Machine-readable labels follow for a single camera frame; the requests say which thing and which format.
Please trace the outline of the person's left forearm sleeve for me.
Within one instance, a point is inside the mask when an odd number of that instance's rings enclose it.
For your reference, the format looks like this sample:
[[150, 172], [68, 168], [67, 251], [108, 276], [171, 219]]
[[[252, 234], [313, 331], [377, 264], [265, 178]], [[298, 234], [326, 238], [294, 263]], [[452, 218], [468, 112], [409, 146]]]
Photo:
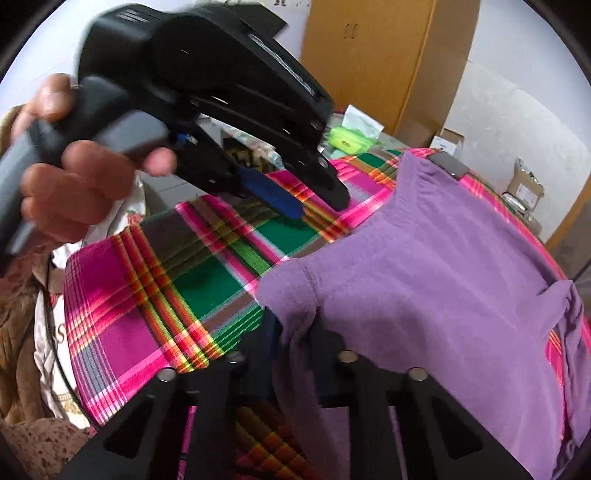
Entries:
[[36, 229], [1, 276], [1, 434], [33, 479], [53, 479], [88, 441], [86, 431], [49, 418], [34, 361], [34, 270], [58, 244]]

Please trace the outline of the person's left hand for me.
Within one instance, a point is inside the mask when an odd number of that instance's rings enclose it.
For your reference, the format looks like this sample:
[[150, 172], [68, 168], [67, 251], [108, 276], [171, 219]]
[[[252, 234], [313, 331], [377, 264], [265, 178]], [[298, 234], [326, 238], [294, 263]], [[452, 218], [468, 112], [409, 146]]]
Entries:
[[[74, 96], [69, 76], [48, 77], [18, 109], [10, 140], [15, 141], [35, 120], [65, 117]], [[26, 169], [21, 180], [22, 215], [52, 241], [75, 243], [107, 217], [114, 202], [129, 195], [136, 169], [130, 159], [104, 146], [74, 142], [64, 151], [60, 167], [37, 164]]]

